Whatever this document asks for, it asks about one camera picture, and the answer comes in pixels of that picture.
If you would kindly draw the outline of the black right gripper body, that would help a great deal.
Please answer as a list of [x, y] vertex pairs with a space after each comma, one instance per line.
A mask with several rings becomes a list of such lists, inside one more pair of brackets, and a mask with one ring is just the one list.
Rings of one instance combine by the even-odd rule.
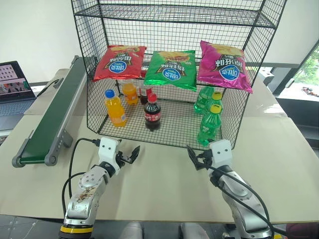
[[201, 154], [198, 155], [198, 159], [202, 159], [200, 169], [203, 169], [206, 166], [212, 166], [212, 159], [213, 159], [212, 151], [211, 150], [203, 151]]

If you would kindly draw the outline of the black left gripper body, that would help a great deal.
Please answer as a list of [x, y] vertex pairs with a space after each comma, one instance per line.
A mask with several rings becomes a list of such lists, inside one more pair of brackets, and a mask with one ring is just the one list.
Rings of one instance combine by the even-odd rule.
[[132, 164], [132, 159], [130, 157], [123, 156], [123, 153], [118, 151], [116, 154], [116, 163], [119, 167], [123, 167], [126, 163]]

